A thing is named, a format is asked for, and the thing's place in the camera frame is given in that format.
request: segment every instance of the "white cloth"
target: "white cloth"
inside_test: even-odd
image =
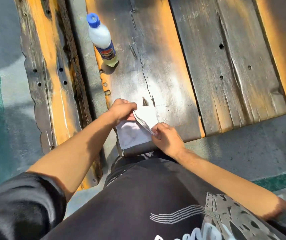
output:
[[[152,106],[138,107],[135,114],[141,120],[144,120],[149,128],[152,128],[158,123],[155,108]],[[152,140],[151,133],[137,121],[122,121],[116,126],[116,130],[122,150]]]

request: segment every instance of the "plastic bottle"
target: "plastic bottle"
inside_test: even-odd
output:
[[[116,55],[110,32],[95,13],[87,15],[87,22],[89,24],[89,37],[100,53],[103,62],[110,67],[114,67],[119,59]]]

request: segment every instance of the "hand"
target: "hand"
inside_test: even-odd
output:
[[[118,125],[122,120],[135,121],[133,110],[137,110],[136,103],[130,103],[127,100],[118,98],[110,107],[109,112],[113,113],[115,125]]]
[[[176,159],[182,150],[186,150],[184,142],[174,127],[162,122],[156,124],[152,131],[156,134],[152,136],[152,141],[166,155]]]

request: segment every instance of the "shirt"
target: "shirt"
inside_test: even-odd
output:
[[[269,224],[181,165],[147,159],[113,172],[63,221],[50,177],[22,173],[0,185],[0,239],[286,239],[286,212]]]

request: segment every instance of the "red logo on label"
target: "red logo on label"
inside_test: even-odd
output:
[[[103,50],[101,51],[101,55],[103,56],[103,58],[111,59],[114,57],[114,50],[113,48],[110,48],[108,50]]]

